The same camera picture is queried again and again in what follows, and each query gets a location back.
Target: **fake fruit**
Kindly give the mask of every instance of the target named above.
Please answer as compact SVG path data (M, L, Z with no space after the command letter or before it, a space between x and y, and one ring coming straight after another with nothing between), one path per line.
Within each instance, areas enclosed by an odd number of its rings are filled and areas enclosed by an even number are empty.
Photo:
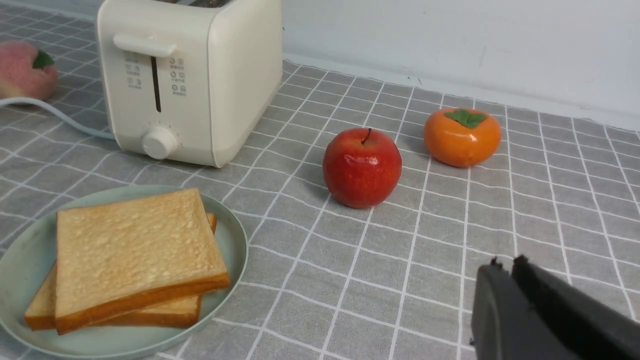
M326 147L322 163L329 192L343 205L370 208L396 188L402 157L385 133L366 128L347 129Z
M0 43L0 99L46 100L58 84L58 69L44 51L22 41Z
M431 155L452 167L473 167L490 158L500 146L500 123L473 109L441 109L424 124L424 144Z

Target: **white cable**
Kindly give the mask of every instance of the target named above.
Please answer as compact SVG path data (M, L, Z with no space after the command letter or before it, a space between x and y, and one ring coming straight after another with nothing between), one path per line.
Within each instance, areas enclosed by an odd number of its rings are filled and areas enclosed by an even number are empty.
M37 106L47 110L48 112L52 113L53 115L61 118L64 122L66 122L67 124L73 126L78 131L82 131L83 133L85 133L87 135L95 136L97 138L103 138L103 139L107 139L107 140L115 140L115 137L113 136L113 134L103 133L102 131L98 131L96 129L92 129L90 127L86 127L86 126L78 123L74 119L66 116L62 111L54 108L53 106L51 106L50 104L47 104L44 101L40 101L38 99L34 99L34 98L31 98L31 97L10 97L8 99L0 100L0 108L4 108L5 106L9 106L9 105L13 105L13 104L37 105Z

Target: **persimmon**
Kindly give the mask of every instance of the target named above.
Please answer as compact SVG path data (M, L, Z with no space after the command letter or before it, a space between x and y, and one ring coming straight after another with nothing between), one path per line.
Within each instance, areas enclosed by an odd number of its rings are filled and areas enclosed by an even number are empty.
M500 146L502 129L490 114L473 109L440 109L424 124L424 144L431 155L452 167L473 167Z

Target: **plate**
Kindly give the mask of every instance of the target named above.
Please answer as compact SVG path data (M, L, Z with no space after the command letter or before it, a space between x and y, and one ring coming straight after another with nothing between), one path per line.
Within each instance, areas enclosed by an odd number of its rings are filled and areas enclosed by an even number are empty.
M125 186L74 200L60 209L108 204L180 190L174 186ZM137 359L163 351L211 324L215 312L227 301L242 277L248 244L238 218L223 204L202 196L207 212L218 217L216 241L229 273L226 290L203 296L200 320L188 329L162 327L90 327L58 336L55 330L32 331L24 312L56 257L56 212L26 229L0 259L0 324L25 345L64 359Z

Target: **countertop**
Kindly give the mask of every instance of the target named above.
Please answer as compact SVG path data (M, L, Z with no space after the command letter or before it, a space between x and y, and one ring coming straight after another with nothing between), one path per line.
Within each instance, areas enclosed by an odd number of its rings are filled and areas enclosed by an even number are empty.
M53 55L52 103L107 128L93 24L0 4L0 41ZM250 237L246 275L203 331L152 359L475 359L478 266L527 255L621 313L640 316L640 138L475 99L285 61L279 94L221 169L154 161L45 111L0 109L0 256L36 219L128 184L195 186ZM470 170L433 161L422 125L442 106L497 117L503 141ZM353 210L323 183L328 142L358 126L401 150L399 186ZM0 358L43 359L0 331Z

